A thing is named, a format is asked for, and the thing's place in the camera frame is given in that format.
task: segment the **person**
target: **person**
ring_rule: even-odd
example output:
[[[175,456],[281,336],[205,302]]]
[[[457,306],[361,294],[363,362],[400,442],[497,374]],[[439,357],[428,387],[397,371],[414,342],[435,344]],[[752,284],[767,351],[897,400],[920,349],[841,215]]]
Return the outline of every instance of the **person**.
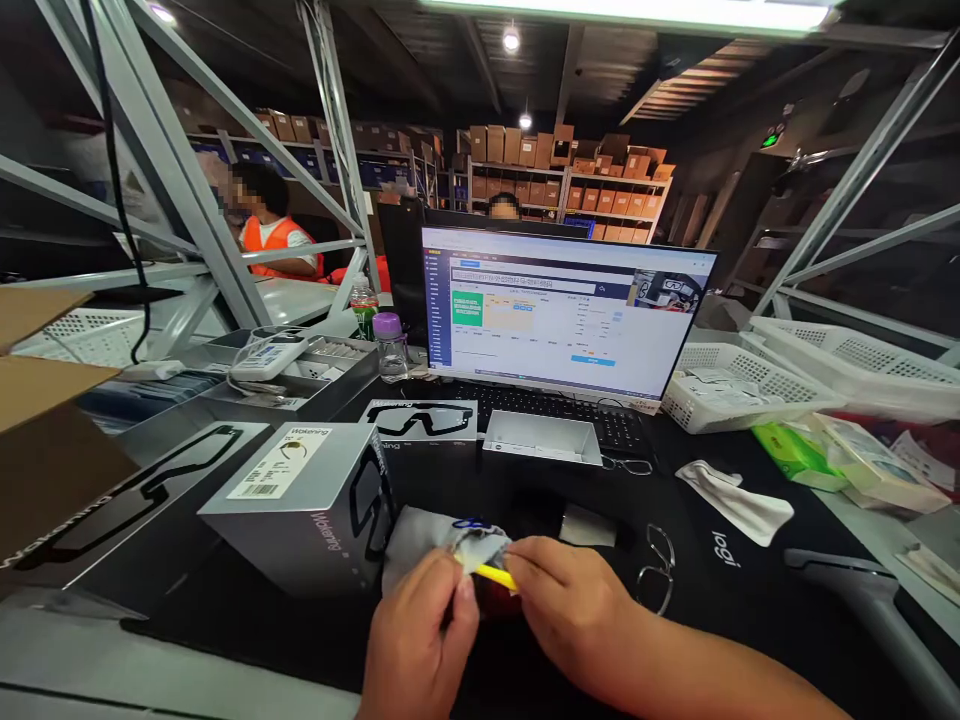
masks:
[[[250,214],[238,237],[241,252],[282,250],[314,243],[288,215],[287,182],[271,167],[237,162],[230,167],[233,205]],[[251,265],[254,275],[318,281],[323,277],[323,255],[304,255]]]
[[[849,720],[774,660],[637,604],[594,550],[528,537],[508,546],[505,562],[547,657],[621,712],[647,720]],[[479,621],[470,576],[446,551],[432,551],[377,607],[357,720],[449,718]]]
[[[519,220],[520,201],[513,193],[497,193],[490,198],[487,215],[496,220]]]

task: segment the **orange vest person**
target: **orange vest person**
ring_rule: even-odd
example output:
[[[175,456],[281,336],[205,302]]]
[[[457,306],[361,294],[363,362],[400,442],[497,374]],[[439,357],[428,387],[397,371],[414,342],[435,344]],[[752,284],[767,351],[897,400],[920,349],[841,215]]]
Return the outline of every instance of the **orange vest person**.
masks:
[[[233,205],[250,213],[240,231],[242,252],[285,250],[314,243],[287,215],[287,183],[272,168],[251,162],[234,163],[230,167],[230,192]],[[272,260],[251,265],[250,271],[254,275],[318,281],[323,277],[323,255]]]

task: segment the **barcode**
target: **barcode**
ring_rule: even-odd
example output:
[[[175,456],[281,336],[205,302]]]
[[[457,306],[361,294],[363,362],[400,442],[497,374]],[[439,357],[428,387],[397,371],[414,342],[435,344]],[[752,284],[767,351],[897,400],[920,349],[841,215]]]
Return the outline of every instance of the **barcode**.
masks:
[[[251,495],[273,495],[279,485],[251,485],[248,488],[245,488],[243,495],[245,497],[250,497]]]

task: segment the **plastic bottle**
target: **plastic bottle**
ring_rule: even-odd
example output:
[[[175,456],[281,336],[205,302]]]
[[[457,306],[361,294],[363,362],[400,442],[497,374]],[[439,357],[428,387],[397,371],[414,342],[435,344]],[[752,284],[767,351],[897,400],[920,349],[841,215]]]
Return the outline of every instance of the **plastic bottle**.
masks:
[[[384,382],[394,383],[409,377],[407,360],[407,336],[395,313],[380,313],[373,319],[373,333],[377,338],[380,354],[380,377]]]
[[[373,340],[373,317],[380,312],[380,301],[370,288],[370,281],[363,273],[353,278],[353,290],[350,291],[350,307],[357,316],[362,340]]]

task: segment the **monitor screen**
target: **monitor screen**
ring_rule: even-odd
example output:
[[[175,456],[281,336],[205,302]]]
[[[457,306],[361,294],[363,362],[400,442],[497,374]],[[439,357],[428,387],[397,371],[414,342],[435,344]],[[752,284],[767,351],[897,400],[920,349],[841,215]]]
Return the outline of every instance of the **monitor screen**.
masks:
[[[423,229],[437,375],[660,400],[716,254]]]

